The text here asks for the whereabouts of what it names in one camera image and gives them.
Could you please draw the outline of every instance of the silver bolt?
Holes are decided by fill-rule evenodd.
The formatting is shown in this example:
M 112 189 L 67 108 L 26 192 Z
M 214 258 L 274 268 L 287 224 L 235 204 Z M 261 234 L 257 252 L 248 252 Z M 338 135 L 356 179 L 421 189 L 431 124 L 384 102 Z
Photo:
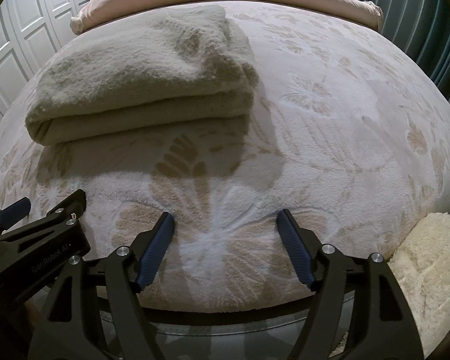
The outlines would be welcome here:
M 73 266 L 77 265 L 79 263 L 79 261 L 80 261 L 80 256 L 77 256 L 76 254 L 74 256 L 71 256 L 68 259 L 68 263 Z
M 333 254 L 335 253 L 335 248 L 333 247 L 333 245 L 325 244 L 322 246 L 322 252 L 325 254 Z
M 130 249 L 128 248 L 128 246 L 120 246 L 117 250 L 116 253 L 119 256 L 126 256 L 128 254 L 128 252 L 130 252 Z
M 376 263 L 381 263 L 383 261 L 383 256 L 380 253 L 372 253 L 372 260 Z

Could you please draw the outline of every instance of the striped curtain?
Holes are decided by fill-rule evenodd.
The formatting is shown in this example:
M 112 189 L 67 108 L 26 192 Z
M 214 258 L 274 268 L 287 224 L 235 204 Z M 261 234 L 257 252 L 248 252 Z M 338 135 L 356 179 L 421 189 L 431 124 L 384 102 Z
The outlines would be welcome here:
M 450 103 L 450 6 L 446 0 L 362 1 L 382 8 L 382 35 L 413 59 Z

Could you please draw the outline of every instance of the floral patterned bedspread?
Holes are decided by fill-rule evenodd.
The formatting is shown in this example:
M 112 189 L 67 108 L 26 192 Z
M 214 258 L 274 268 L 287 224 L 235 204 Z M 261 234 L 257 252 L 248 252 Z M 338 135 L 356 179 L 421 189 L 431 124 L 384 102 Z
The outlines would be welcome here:
M 24 126 L 34 78 L 0 124 L 0 208 L 28 196 L 26 221 L 36 220 L 84 189 L 88 258 L 129 244 L 169 211 L 175 237 L 140 301 L 210 312 L 310 294 L 275 229 L 283 208 L 361 257 L 389 257 L 426 214 L 450 212 L 450 105 L 397 47 L 303 9 L 189 5 L 200 4 L 223 6 L 250 38 L 261 80 L 250 117 L 44 148 Z

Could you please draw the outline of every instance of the gray curtain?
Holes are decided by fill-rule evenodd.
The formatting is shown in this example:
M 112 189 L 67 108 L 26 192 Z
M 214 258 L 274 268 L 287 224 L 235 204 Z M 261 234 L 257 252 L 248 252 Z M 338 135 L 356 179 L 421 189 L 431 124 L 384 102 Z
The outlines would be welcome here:
M 362 1 L 382 8 L 382 35 L 413 59 L 450 103 L 449 4 L 445 0 Z

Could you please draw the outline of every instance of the blue gripper pad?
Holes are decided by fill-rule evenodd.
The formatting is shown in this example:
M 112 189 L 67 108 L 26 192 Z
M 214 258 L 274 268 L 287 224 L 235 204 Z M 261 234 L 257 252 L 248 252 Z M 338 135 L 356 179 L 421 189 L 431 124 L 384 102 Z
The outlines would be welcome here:
M 0 229 L 8 230 L 30 213 L 30 199 L 22 198 L 0 211 Z
M 296 276 L 301 283 L 310 288 L 316 281 L 312 271 L 312 257 L 310 253 L 284 211 L 278 213 L 276 222 L 278 233 L 288 253 L 288 257 L 290 257 Z
M 142 290 L 153 283 L 174 232 L 175 221 L 173 216 L 168 214 L 150 241 L 147 250 L 140 257 L 139 271 L 135 281 Z

